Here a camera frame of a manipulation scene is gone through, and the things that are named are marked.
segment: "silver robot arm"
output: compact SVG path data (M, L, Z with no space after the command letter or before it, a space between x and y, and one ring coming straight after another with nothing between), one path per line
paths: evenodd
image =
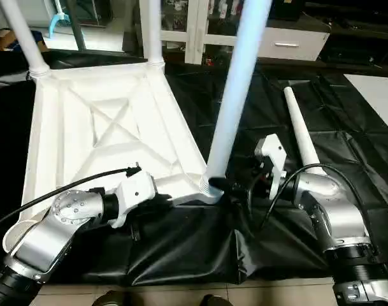
M269 198L284 181L285 151L276 135L261 140L255 155L270 166ZM368 233L361 212L343 184L330 175L300 173L283 196L311 219L334 279L338 305L388 305L388 271Z
M0 266L0 305L29 305L68 253L75 233L88 226L122 226L140 203L156 195L154 180L139 171L111 192L69 190L15 244Z

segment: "drawer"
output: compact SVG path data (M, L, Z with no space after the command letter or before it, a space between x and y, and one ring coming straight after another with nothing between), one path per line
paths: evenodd
M267 27L258 56L315 61L328 36L329 33Z

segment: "black cable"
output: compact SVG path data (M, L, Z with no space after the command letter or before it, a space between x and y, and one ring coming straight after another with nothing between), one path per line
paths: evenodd
M117 169L117 170L111 170L111 171L106 171L106 172L102 172L102 173L98 173L98 174L95 174L95 175L91 175L89 177L85 177L81 180L77 180L76 182L73 182L73 183L70 183L66 186L63 186L61 188L58 188L54 191L51 191L50 193L47 193L47 194L44 194L43 196L40 196L39 198L36 198L35 200L32 200L28 203L26 203L25 205L22 205L20 208L10 212L8 215L2 217L0 219L0 224L2 222L4 222L5 220L9 219L10 217L12 217L13 215L16 215L16 214L19 214L20 212L24 211L25 209L28 209L42 201L45 201L46 199L49 199L53 196L56 196L57 194L59 193L62 193L68 189L71 189L77 185L80 185L80 184L83 184L83 183L86 183L90 180L95 180L95 179L98 179L99 177L106 177L108 175L113 175L113 174L117 174L117 173L122 173L122 172L127 172L128 170L130 170L130 168L123 168L123 169Z
M252 216L252 198L253 198L253 189L256 186L257 182L265 175L265 173L260 173L255 176L253 181L250 183L249 188L247 189L247 210L251 219Z
M261 223L261 225L260 225L260 227L259 227L259 231L261 231L261 230L265 227L265 225L266 225L268 219L270 218L270 215L271 215L271 213L272 213L272 211L273 211L273 209L274 209L274 207L275 207L275 205L276 205L276 202L278 201L279 197L282 195L282 193L283 193L284 189L287 187L287 185L289 185L290 181L291 181L292 179L294 179L297 175L299 175L301 172L304 172L305 170L308 170L308 169L310 169L310 168L317 168L317 167L321 167L321 168L328 169L328 170L331 170L331 171L335 172L335 173L336 173L337 175L339 175L339 176L344 180L344 182L348 185L348 187L349 187L350 190L352 191L352 194L354 195L354 197L355 197L356 200L357 200L357 204L359 205L359 208L360 208L361 213L364 215L364 220L365 220L366 223L367 223L367 224L366 224L367 230L368 230L368 232L369 232L369 234L370 234L370 237L372 237L373 234L372 234L371 226L370 226L370 224L369 224L368 215L367 215L367 213L366 213L366 211L365 211L365 209L364 209L364 204L363 204L362 198L360 197L360 195L359 195L357 189L355 188L355 186L351 183L351 181L350 181L350 180L349 180L349 179L348 179L348 178L347 178L340 170L338 170L338 169L336 169L336 168L334 168L334 167L332 167L332 166L330 166L330 165L328 165L328 164L320 164L320 163L319 163L319 164L308 164L308 165L306 165L306 166L303 166L303 167L301 167L300 169L298 169L297 171L295 171L292 175L290 175L290 176L284 181L283 185L282 185L281 188L278 190L276 196L273 198L273 201L271 202L270 207L269 207L269 209L268 209L266 215L264 216L264 218L263 218L263 220L262 220L262 223Z

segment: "black tarp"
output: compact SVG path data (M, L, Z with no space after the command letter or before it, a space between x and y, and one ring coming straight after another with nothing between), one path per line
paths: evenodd
M54 69L135 61L68 52L49 52L45 57ZM0 52L0 76L25 68L19 54ZM226 75L226 69L166 66L168 82L205 160ZM249 157L258 139L270 133L279 136L287 151L285 169L301 166L281 91L282 82L289 80L297 81L292 88L320 161L335 166L356 185L380 251L388 259L388 127L340 72L258 64L227 176L246 183ZM34 91L32 81L0 83L0 217L20 205ZM268 204L255 199L256 219L263 217ZM210 206L187 203L134 221L142 236L138 242L132 240L128 226L78 235L53 281L240 283L251 275L265 279L329 275L309 218L286 201L278 202L257 238L248 234L241 209L228 198ZM0 226L0 260L3 233L13 223Z

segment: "white pole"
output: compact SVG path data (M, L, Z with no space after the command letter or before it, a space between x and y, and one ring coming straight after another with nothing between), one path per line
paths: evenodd
M31 76L40 77L47 73L49 71L49 66L43 60L41 52L35 44L34 37L31 34L16 0L0 0L0 6L28 61Z
M315 151L314 144L311 140L310 134L307 130L306 123L304 122L303 115L298 107L296 97L294 96L293 90L290 86L284 89L284 96L287 101L287 107L291 117L294 134L296 135L298 149L300 151L301 160L303 165L318 164L320 163L319 157ZM311 168L307 169L307 172L327 175L322 168Z
M161 43L161 0L148 1L148 63L163 66Z
M218 200L220 191L210 187L208 179L225 176L227 162L231 155L243 105L255 68L257 53L266 27L270 5L271 0L245 0L243 5L238 39L227 74L208 165L200 185L201 191L214 197L215 201Z

